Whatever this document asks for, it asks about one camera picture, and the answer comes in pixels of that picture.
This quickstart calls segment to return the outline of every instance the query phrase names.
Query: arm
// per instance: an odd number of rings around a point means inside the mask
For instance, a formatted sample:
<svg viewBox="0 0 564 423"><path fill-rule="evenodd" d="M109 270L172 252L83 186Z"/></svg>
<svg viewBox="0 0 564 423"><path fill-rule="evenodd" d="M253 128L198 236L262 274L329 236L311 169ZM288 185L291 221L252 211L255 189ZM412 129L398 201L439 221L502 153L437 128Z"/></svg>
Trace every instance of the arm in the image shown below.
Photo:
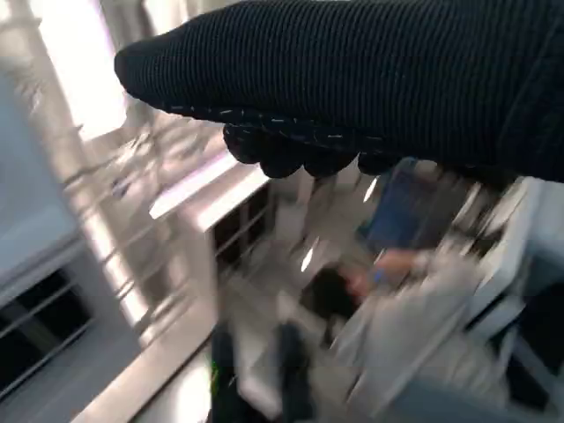
<svg viewBox="0 0 564 423"><path fill-rule="evenodd" d="M392 275L408 271L425 275L420 284L409 286L396 296L401 301L426 302L432 298L442 298L447 303L465 301L474 294L483 277L478 264L469 257L437 255L432 251L391 250L375 263L375 268Z"/></svg>

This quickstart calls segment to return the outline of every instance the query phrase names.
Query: hand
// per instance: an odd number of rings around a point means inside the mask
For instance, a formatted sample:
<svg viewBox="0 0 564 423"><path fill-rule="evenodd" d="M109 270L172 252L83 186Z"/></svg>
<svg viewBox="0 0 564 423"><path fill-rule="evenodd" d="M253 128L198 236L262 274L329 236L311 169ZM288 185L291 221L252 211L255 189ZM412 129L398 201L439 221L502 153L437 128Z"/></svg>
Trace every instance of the hand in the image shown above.
<svg viewBox="0 0 564 423"><path fill-rule="evenodd" d="M235 158L268 176L411 156L564 182L554 3L238 2L128 46L115 71L149 105L225 123Z"/></svg>
<svg viewBox="0 0 564 423"><path fill-rule="evenodd" d="M416 256L412 250L390 249L376 259L374 267L383 271L386 277L404 276L413 267Z"/></svg>

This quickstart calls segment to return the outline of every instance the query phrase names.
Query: glove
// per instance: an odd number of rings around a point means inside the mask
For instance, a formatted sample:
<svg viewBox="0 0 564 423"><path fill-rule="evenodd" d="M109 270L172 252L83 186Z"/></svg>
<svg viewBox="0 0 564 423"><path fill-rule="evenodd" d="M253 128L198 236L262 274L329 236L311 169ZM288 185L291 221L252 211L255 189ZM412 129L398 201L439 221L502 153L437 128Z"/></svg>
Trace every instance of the glove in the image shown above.
<svg viewBox="0 0 564 423"><path fill-rule="evenodd" d="M564 31L552 0L251 1L115 58L135 98L225 124L245 163L333 174L360 155L564 181Z"/></svg>

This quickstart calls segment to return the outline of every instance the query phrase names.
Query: shoe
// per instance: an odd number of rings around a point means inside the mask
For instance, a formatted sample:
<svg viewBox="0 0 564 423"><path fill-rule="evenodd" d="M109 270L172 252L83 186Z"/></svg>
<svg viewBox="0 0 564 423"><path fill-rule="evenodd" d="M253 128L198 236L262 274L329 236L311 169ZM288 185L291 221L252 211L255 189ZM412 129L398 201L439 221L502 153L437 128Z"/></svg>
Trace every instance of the shoe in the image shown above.
<svg viewBox="0 0 564 423"><path fill-rule="evenodd" d="M293 323L278 327L278 374L282 393L282 423L312 420L315 406L309 384L310 358Z"/></svg>
<svg viewBox="0 0 564 423"><path fill-rule="evenodd" d="M211 334L210 423L246 423L243 402L237 389L234 343L226 323Z"/></svg>

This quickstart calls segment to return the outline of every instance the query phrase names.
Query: person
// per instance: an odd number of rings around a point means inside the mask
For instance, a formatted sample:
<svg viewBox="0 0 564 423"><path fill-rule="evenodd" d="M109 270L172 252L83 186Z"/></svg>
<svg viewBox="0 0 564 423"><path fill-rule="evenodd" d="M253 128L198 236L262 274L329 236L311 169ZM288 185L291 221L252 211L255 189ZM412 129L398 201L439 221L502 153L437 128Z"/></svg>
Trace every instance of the person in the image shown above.
<svg viewBox="0 0 564 423"><path fill-rule="evenodd" d="M306 423L316 416L309 384L310 358L293 323L276 329L278 378L282 400L279 423ZM227 321L211 334L211 409L207 423L271 423L239 394L234 339Z"/></svg>
<svg viewBox="0 0 564 423"><path fill-rule="evenodd" d="M375 271L389 280L408 273L416 279L382 293L365 272L336 263L321 269L301 298L326 322L323 341L337 363L358 372L351 403L376 415L417 376L503 407L508 389L493 352L464 333L465 308L482 280L478 265L460 256L390 250Z"/></svg>

